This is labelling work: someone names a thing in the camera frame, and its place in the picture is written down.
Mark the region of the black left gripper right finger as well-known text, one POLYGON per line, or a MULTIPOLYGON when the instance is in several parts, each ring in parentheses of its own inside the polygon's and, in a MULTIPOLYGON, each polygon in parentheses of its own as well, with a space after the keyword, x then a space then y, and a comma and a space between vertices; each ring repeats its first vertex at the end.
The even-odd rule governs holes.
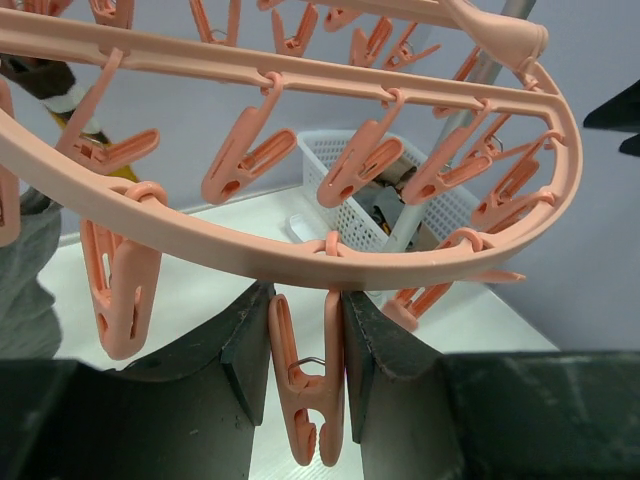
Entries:
POLYGON ((341 299, 368 479, 635 479, 632 351, 444 354, 361 292, 341 299))

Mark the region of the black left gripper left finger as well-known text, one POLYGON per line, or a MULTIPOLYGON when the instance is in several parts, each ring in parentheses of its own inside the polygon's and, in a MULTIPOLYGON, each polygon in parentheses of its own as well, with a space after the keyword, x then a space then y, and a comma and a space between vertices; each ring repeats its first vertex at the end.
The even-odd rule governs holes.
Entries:
POLYGON ((263 419, 274 288, 122 370, 74 360, 1 365, 5 479, 245 479, 263 419))

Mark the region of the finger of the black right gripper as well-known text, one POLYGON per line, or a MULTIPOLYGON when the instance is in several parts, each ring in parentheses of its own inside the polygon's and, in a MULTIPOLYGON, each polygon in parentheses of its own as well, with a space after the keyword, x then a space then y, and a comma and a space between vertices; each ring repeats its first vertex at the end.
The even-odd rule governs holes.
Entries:
POLYGON ((634 84, 591 111, 583 127, 627 133, 639 132, 639 85, 634 84))
POLYGON ((640 134, 624 140, 619 146, 619 152, 629 156, 640 156, 640 134))

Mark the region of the grey sock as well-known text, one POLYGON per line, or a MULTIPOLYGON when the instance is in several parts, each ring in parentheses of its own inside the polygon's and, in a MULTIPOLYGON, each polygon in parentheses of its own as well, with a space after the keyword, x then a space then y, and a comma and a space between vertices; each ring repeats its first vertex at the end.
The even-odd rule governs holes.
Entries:
POLYGON ((51 359, 62 333, 55 297, 38 275, 55 253, 61 205, 34 188, 20 197, 21 230, 1 249, 1 357, 51 359))
POLYGON ((372 219, 386 232, 396 224, 404 202, 399 191, 389 183, 372 182, 369 214, 372 219))

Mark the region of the mustard brown striped sock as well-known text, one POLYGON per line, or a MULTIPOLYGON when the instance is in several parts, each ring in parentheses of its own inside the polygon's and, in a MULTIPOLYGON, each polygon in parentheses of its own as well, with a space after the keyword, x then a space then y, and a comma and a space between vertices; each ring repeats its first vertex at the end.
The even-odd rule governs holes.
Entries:
MULTIPOLYGON (((61 129, 65 129, 86 91, 81 88, 67 63, 3 53, 1 74, 15 82, 44 105, 61 129)), ((159 133, 148 129, 125 139, 111 142, 94 117, 89 117, 63 154, 100 175, 135 181, 130 164, 151 153, 159 144, 159 133)))

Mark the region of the white drying rack stand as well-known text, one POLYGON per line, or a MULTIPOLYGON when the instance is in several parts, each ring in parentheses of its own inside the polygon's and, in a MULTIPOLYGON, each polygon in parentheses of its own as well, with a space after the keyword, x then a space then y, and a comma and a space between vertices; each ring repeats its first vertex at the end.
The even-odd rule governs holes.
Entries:
MULTIPOLYGON (((421 152, 417 147, 415 147, 409 141, 403 140, 402 143, 404 146, 404 151, 401 157, 406 158, 412 164, 414 164, 417 167, 417 169, 419 169, 425 161, 431 159, 431 157, 435 156, 435 154, 437 153, 442 153, 442 154, 448 153, 452 155, 454 153, 453 148, 454 147, 460 148, 463 145, 463 143, 469 138, 469 135, 471 133, 471 124, 473 123, 474 117, 475 117, 475 114, 470 111, 458 112, 450 115, 447 118, 445 126, 441 131, 441 134, 438 138, 438 141, 436 142, 435 147, 432 149, 431 153, 428 155, 421 152)), ((449 183, 447 185, 447 189, 439 193, 438 195, 443 194, 449 190, 452 190, 458 186, 461 186, 463 181, 468 180, 470 178, 468 175, 464 173, 464 171, 466 169, 466 164, 473 161, 471 156, 470 155, 464 156, 463 159, 460 160, 460 162, 457 164, 455 164, 453 160, 454 160, 453 157, 449 157, 447 163, 442 166, 442 169, 440 171, 440 177, 443 180, 447 180, 449 183)), ((357 199, 360 203, 364 205, 364 208, 366 209, 367 213, 369 213, 370 200, 371 200, 371 192, 372 192, 372 188, 370 187, 371 183, 367 184, 366 186, 361 188, 359 191, 357 191, 355 195, 351 196, 357 199)), ((438 195, 429 198, 428 201, 437 197, 438 195)), ((422 211, 424 216, 425 216, 427 202, 425 202, 424 204, 418 207, 420 211, 422 211)), ((389 239, 389 235, 393 232, 393 229, 396 227, 396 225, 402 222, 402 219, 403 219, 403 214, 401 212, 395 226, 389 232, 386 232, 384 230, 384 232, 388 235, 388 239, 386 244, 380 251, 385 250, 388 244, 395 243, 394 241, 389 239)), ((432 250, 435 248, 435 245, 438 242, 440 242, 439 240, 436 239, 436 237, 431 232, 429 227, 423 222, 423 219, 420 225, 418 226, 416 233, 413 235, 413 237, 407 244, 407 247, 409 249, 417 248, 419 250, 432 250)))

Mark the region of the white plastic basket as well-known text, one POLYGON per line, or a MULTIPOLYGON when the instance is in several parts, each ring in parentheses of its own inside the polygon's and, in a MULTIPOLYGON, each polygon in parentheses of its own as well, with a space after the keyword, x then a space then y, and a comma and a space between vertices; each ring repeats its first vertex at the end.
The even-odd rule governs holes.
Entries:
MULTIPOLYGON (((340 157, 354 132, 352 130, 308 130, 297 134, 303 166, 303 193, 328 227, 340 233, 342 242, 353 250, 378 252, 388 235, 367 213, 364 205, 350 197, 336 208, 318 203, 317 189, 333 163, 340 157)), ((470 224, 479 200, 462 186, 449 190, 426 203, 423 222, 437 240, 470 224)))

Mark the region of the beige sock in basket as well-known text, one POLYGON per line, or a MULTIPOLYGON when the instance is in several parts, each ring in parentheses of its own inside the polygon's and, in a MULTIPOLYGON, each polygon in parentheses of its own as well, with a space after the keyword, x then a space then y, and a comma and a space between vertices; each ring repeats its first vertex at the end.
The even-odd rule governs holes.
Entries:
POLYGON ((392 187, 400 193, 416 171, 417 167, 414 164, 401 157, 380 173, 375 182, 382 187, 392 187))

